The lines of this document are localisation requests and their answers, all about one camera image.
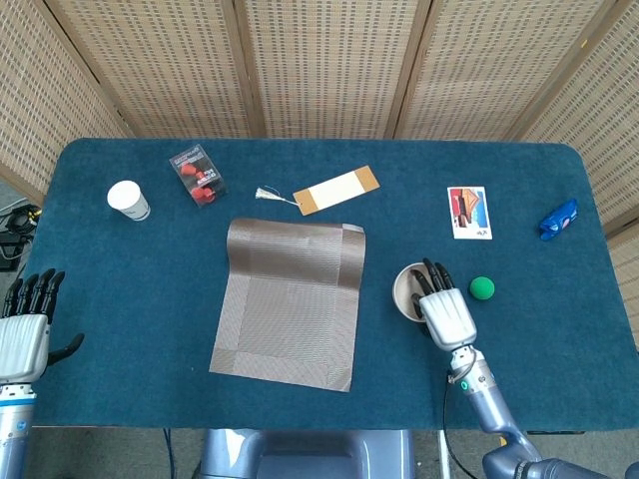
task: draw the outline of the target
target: robotic arm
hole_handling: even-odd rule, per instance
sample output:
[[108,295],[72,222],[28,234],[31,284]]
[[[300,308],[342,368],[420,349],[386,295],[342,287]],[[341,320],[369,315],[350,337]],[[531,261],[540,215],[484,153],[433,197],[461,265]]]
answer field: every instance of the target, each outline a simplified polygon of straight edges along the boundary
[[69,357],[82,344],[77,334],[64,348],[49,352],[49,330],[65,273],[48,269],[7,291],[0,318],[0,479],[18,479],[36,403],[31,383],[46,368]]
[[430,337],[452,354],[448,382],[459,384],[479,418],[481,429],[506,440],[483,458],[488,479],[601,479],[601,474],[560,459],[543,459],[517,427],[481,351],[473,347],[477,336],[461,291],[439,263],[424,259],[430,280],[417,269],[411,274],[422,293],[412,295],[418,317],[425,320]]

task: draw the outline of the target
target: green ball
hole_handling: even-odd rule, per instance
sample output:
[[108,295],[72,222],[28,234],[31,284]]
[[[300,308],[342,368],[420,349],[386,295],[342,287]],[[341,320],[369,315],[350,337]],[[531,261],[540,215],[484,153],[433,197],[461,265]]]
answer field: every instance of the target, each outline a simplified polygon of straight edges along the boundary
[[480,300],[491,299],[495,294],[495,283],[492,279],[486,276],[478,276],[470,282],[468,291],[472,294],[472,297]]

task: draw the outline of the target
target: gray placemat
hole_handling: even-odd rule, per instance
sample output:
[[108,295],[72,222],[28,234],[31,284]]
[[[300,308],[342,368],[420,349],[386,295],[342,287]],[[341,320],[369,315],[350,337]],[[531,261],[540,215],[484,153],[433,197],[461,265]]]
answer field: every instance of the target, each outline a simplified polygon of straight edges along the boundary
[[349,391],[365,236],[237,219],[210,371]]

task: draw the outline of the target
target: floor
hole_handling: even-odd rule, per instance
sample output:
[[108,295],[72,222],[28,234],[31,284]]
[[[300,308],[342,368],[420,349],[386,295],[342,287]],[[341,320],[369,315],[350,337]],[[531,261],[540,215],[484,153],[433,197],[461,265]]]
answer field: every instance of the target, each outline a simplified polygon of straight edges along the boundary
[[[0,208],[20,198],[0,183]],[[0,294],[16,277],[0,272]],[[415,431],[417,479],[439,477],[434,432]],[[204,431],[172,432],[178,478],[189,479],[200,460]],[[545,457],[560,457],[615,479],[639,461],[639,430],[590,432],[583,435],[533,436]],[[452,431],[450,442],[459,460],[482,477],[481,457],[498,446],[494,436],[478,431]],[[453,469],[454,477],[465,477]],[[36,428],[33,430],[27,479],[169,478],[169,460],[162,430],[130,428]]]

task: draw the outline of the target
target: table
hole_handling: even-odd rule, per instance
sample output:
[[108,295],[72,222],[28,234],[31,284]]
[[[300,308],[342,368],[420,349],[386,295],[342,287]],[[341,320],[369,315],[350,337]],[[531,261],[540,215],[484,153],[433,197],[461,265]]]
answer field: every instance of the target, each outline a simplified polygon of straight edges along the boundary
[[[229,194],[198,209],[168,159],[200,143]],[[255,199],[290,196],[363,165],[381,188],[303,218]],[[108,189],[138,182],[151,214],[112,211]],[[485,186],[493,240],[452,238],[449,186]],[[536,226],[570,198],[578,220],[549,242]],[[364,228],[352,387],[317,390],[209,372],[233,218]],[[484,352],[524,429],[639,426],[639,363],[588,180],[562,145],[318,140],[99,140],[62,153],[27,273],[67,271],[52,348],[80,350],[37,382],[40,425],[400,429],[440,427],[449,356],[392,303],[395,275],[424,255],[462,286]],[[451,427],[477,427],[457,391]]]

